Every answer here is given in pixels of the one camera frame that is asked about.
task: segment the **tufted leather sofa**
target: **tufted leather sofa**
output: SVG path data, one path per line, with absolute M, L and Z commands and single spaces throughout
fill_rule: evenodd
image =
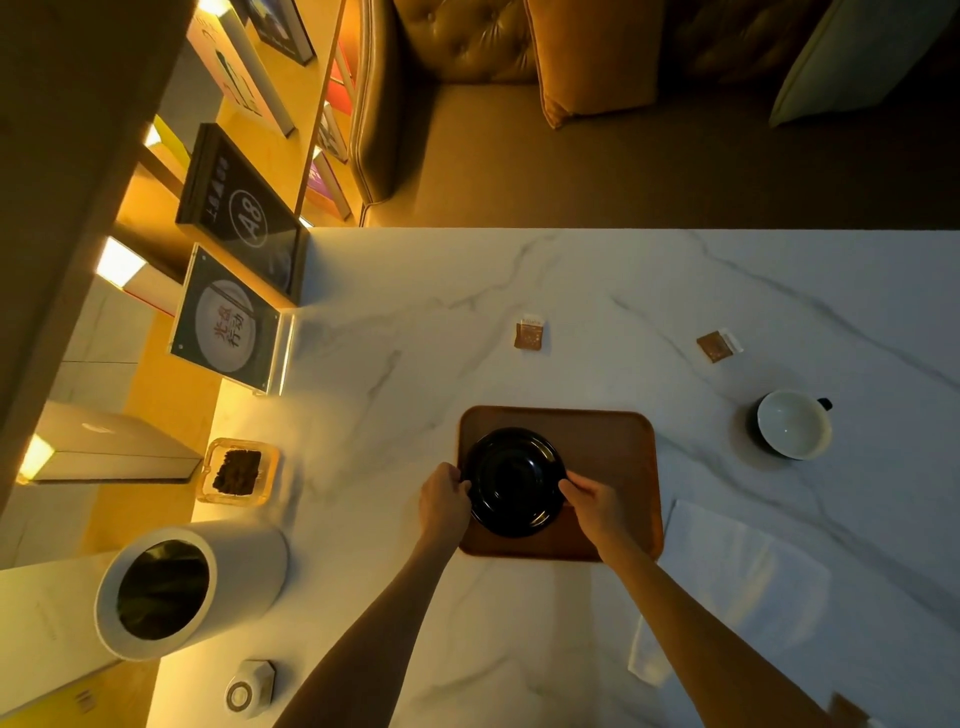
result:
M 828 2 L 669 0 L 659 102 L 553 131 L 522 0 L 361 0 L 363 224 L 960 227 L 956 98 L 768 128 Z

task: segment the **brown tray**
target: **brown tray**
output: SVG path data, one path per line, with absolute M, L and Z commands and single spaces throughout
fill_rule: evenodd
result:
M 663 551 L 657 448 L 650 421 L 636 412 L 593 409 L 472 407 L 460 418 L 457 466 L 473 444 L 500 427 L 526 427 L 549 440 L 572 471 L 620 491 L 627 524 L 636 542 L 653 558 Z M 497 536 L 471 519 L 460 549 L 474 556 L 599 561 L 596 548 L 580 530 L 573 506 L 539 533 L 522 539 Z

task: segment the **black sign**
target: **black sign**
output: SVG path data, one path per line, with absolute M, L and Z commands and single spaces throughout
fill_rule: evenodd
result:
M 203 230 L 289 293 L 300 221 L 217 124 L 201 124 L 177 222 Z
M 275 308 L 194 246 L 171 354 L 266 392 L 278 326 Z

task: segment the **shelf light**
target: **shelf light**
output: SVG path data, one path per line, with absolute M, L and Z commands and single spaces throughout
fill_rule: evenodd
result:
M 30 439 L 30 445 L 27 446 L 27 452 L 20 463 L 20 470 L 16 475 L 16 482 L 26 485 L 36 477 L 47 461 L 54 456 L 56 452 L 50 444 L 39 435 L 34 435 Z
M 115 237 L 108 237 L 97 263 L 97 275 L 122 289 L 146 264 L 146 260 Z
M 230 3 L 228 0 L 200 0 L 197 7 L 220 17 L 230 9 Z
M 156 124 L 150 125 L 150 130 L 147 131 L 147 138 L 143 140 L 143 144 L 146 147 L 152 147 L 155 144 L 160 143 L 160 132 L 156 130 Z

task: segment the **hand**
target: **hand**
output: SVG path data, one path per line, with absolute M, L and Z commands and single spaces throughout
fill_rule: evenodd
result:
M 470 523 L 470 481 L 460 482 L 460 471 L 441 463 L 420 488 L 420 540 L 453 554 Z
M 560 481 L 560 490 L 577 512 L 577 521 L 584 535 L 590 539 L 600 558 L 618 544 L 631 543 L 620 496 L 614 488 L 596 480 L 567 471 Z

